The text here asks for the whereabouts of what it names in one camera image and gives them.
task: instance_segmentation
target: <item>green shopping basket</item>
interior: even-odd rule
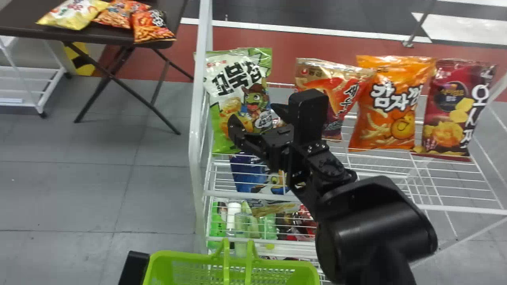
[[[319,275],[307,261],[264,260],[253,241],[246,258],[229,255],[224,238],[213,255],[159,251],[150,256],[143,285],[318,285]]]

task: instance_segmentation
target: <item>dark tabletop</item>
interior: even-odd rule
[[[132,30],[115,28],[92,22],[80,31],[38,25],[37,22],[64,0],[11,0],[0,11],[0,35],[22,38],[83,42],[105,45],[131,46],[134,42]],[[155,9],[167,12],[167,26],[176,33],[188,0],[140,0]],[[154,42],[135,45],[147,48],[168,48],[172,42]]]

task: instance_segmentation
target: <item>green snack bag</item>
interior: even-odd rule
[[[277,239],[276,236],[276,217],[271,213],[259,218],[259,230],[263,239]]]
[[[204,88],[210,94],[214,153],[240,150],[229,139],[227,121],[234,114],[248,132],[273,127],[266,77],[271,73],[270,48],[240,48],[206,53]]]
[[[213,202],[211,206],[211,227],[210,236],[225,237],[226,223],[223,216],[227,216],[227,205],[224,202]],[[209,241],[208,248],[217,249],[220,246],[219,241]]]
[[[246,201],[243,201],[241,203],[241,211],[243,213],[247,214],[247,217],[248,217],[249,225],[246,229],[248,231],[248,237],[249,238],[260,238],[261,232],[259,229],[259,221],[257,220],[256,217],[252,216],[252,211]]]

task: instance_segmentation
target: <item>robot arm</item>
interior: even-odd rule
[[[409,262],[433,254],[437,236],[427,217],[391,179],[356,182],[321,139],[328,97],[310,89],[271,104],[288,125],[248,133],[233,115],[229,137],[240,149],[285,171],[287,186],[318,223],[315,246],[331,281],[356,284],[415,284]]]

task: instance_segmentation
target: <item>metal shelf rail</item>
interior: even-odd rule
[[[0,66],[0,106],[34,107],[45,118],[44,105],[60,78],[69,75],[46,41],[43,44],[59,68],[18,67],[11,53],[17,42],[17,37],[0,36],[0,49],[11,65]]]
[[[202,82],[205,51],[212,50],[211,11],[211,0],[201,0],[195,82]],[[491,89],[491,99],[494,100],[506,85],[507,76],[504,76]],[[293,89],[290,84],[270,83],[269,91],[272,101],[280,102],[286,100]],[[285,195],[272,195],[236,191],[229,156],[211,153],[213,137],[208,123],[208,99],[209,94],[204,91],[202,84],[194,84],[189,160],[197,218],[196,250],[201,252],[207,252],[207,241],[221,239],[209,234],[212,203],[217,197],[298,201],[290,192]],[[425,98],[422,98],[421,110],[424,110],[424,105]],[[503,126],[503,128],[499,127],[498,131],[504,131],[503,135],[507,137],[507,128],[494,110],[488,107],[483,112],[489,113],[482,114],[483,116],[491,116],[495,118],[493,120],[496,120],[494,123]],[[427,214],[436,228],[440,241],[439,251],[429,259],[507,222],[507,210],[502,203],[507,201],[507,183],[482,146],[481,139],[477,139],[480,134],[476,134],[470,146],[471,162],[414,156],[404,150],[349,152],[348,141],[356,118],[354,112],[346,117],[343,141],[329,142],[332,152],[346,167],[356,170],[359,179],[376,175],[390,177]],[[416,141],[420,141],[422,118],[416,118],[416,120]],[[230,238],[230,240],[241,242],[247,239]],[[310,236],[304,234],[299,234],[297,241],[258,238],[255,242],[262,255],[316,260],[314,242],[311,241]],[[275,246],[273,249],[268,249],[265,246],[267,244]],[[412,264],[412,267],[426,260]]]

